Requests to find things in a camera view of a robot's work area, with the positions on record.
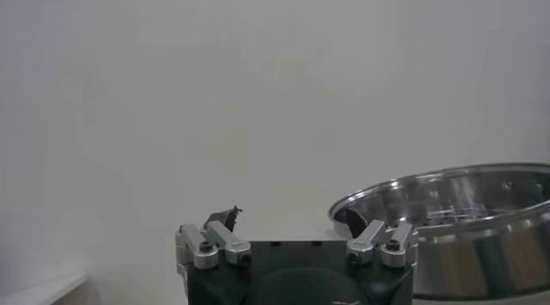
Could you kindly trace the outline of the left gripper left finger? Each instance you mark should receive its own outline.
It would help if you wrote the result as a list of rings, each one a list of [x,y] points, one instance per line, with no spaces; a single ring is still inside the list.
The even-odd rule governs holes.
[[[234,234],[236,218],[241,212],[235,205],[212,213],[200,227],[182,224],[175,232],[177,273],[185,277],[192,268],[211,270],[222,259],[230,265],[246,266],[252,255],[252,244]]]

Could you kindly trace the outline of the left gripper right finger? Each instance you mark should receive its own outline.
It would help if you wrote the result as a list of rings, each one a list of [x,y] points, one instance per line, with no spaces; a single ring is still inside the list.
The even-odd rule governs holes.
[[[374,261],[389,268],[415,267],[418,263],[418,231],[407,221],[394,227],[379,219],[368,221],[358,210],[345,209],[352,238],[345,244],[349,262],[367,265]]]

